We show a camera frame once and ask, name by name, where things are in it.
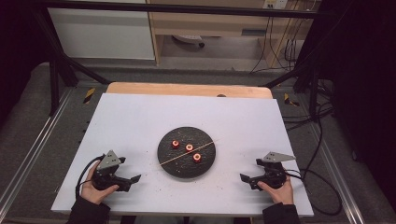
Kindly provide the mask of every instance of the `white tabletop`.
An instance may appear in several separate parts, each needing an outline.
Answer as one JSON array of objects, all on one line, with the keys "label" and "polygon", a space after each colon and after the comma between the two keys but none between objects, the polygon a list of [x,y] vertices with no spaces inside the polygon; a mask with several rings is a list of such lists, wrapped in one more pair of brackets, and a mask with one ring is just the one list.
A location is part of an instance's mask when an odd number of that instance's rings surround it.
[{"label": "white tabletop", "polygon": [[[215,162],[194,179],[169,175],[157,158],[163,136],[185,126],[201,129],[216,141]],[[110,149],[126,158],[117,176],[142,175],[129,192],[105,199],[115,215],[261,216],[273,204],[270,196],[251,190],[239,174],[263,175],[256,159],[270,151],[293,155],[276,100],[105,93],[52,211],[70,213],[82,170]],[[282,163],[298,170],[295,161]],[[313,216],[302,182],[292,178],[291,184],[298,214]]]}]

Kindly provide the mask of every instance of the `black sleeve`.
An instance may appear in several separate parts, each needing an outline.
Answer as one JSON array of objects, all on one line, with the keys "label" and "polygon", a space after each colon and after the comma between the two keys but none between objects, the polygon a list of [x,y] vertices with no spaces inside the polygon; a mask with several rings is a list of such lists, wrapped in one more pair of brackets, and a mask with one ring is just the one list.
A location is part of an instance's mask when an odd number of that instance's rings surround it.
[{"label": "black sleeve", "polygon": [[300,224],[294,204],[277,203],[262,210],[265,224]]},{"label": "black sleeve", "polygon": [[103,224],[109,211],[110,208],[103,203],[97,205],[78,197],[66,224]]}]

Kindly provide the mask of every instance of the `wooden panel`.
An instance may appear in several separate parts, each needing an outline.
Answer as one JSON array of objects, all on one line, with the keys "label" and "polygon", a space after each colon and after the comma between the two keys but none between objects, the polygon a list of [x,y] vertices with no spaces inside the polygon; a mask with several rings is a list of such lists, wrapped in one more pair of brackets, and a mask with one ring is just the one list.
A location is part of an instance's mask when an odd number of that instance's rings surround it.
[{"label": "wooden panel", "polygon": [[107,93],[129,94],[157,94],[157,95],[194,95],[194,96],[218,96],[242,98],[265,98],[272,99],[272,93],[267,88],[246,86],[215,86],[215,85],[184,85],[184,84],[156,84],[156,83],[132,83],[114,82],[107,88]]}]

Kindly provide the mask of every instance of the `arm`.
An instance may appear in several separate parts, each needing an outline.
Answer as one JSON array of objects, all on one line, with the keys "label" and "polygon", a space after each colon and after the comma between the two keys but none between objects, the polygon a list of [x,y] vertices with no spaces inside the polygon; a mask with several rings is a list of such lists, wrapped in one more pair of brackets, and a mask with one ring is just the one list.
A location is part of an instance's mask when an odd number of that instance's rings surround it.
[{"label": "arm", "polygon": [[67,224],[103,224],[107,220],[110,208],[103,204],[102,200],[116,191],[119,186],[111,186],[104,190],[93,187],[91,178],[98,164],[99,162],[88,172],[87,179],[82,185],[81,196],[76,199]]},{"label": "arm", "polygon": [[262,210],[265,224],[300,224],[297,209],[294,205],[290,176],[287,177],[285,184],[279,189],[272,189],[261,181],[257,184],[271,195],[275,203]]}]

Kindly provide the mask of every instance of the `person's left hand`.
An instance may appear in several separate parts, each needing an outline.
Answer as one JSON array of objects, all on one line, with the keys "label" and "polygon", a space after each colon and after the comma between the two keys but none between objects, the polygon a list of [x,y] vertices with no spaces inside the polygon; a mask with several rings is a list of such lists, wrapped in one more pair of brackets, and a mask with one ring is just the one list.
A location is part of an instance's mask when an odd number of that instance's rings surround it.
[{"label": "person's left hand", "polygon": [[98,190],[93,186],[92,184],[93,172],[95,171],[99,163],[100,162],[97,161],[96,164],[88,172],[86,182],[82,185],[82,192],[81,192],[81,198],[96,204],[100,204],[105,197],[107,197],[108,195],[110,195],[119,188],[118,185],[113,185],[108,189]]}]

